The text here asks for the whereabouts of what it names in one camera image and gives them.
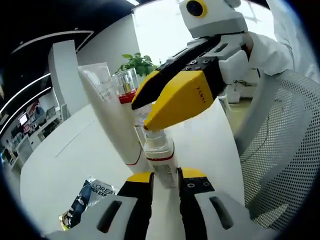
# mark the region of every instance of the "white tube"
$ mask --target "white tube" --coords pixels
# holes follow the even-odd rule
[[[149,171],[134,126],[111,81],[107,63],[79,66],[78,72],[94,113],[123,162],[133,173]]]

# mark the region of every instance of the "white wall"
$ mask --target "white wall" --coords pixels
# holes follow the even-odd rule
[[[71,115],[87,106],[89,101],[77,69],[75,41],[54,43],[48,55],[48,64],[59,105],[65,103]]]
[[[39,103],[45,112],[52,107],[58,107],[58,102],[56,100],[54,90],[52,89],[49,93],[40,97]]]
[[[163,64],[193,39],[176,0],[152,1],[133,12],[141,54],[149,55],[155,64]]]
[[[139,52],[133,16],[128,15],[104,29],[77,54],[79,66],[107,62],[114,74],[128,60],[122,54]]]

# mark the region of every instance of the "plastic bottle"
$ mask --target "plastic bottle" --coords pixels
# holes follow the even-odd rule
[[[135,113],[140,119],[139,125],[135,127],[139,136],[146,159],[155,175],[159,178],[165,189],[178,186],[178,161],[175,156],[175,145],[173,139],[165,130],[148,131],[143,128],[143,120],[148,115],[150,106],[138,109]]]
[[[135,117],[133,110],[131,109],[131,102],[139,87],[136,70],[134,68],[130,68],[116,73],[112,76],[112,81],[122,108],[124,109],[128,119],[130,119],[132,125],[134,125]]]

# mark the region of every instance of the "potted plant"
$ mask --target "potted plant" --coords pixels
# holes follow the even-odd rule
[[[140,52],[137,52],[134,55],[123,54],[122,56],[125,59],[128,59],[128,62],[122,64],[116,71],[117,73],[134,68],[137,75],[145,77],[157,68],[157,66],[152,63],[151,58],[148,55],[141,56]]]

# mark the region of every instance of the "gray mesh chair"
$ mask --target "gray mesh chair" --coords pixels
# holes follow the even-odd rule
[[[281,231],[319,171],[320,85],[289,70],[263,76],[234,137],[250,217]]]

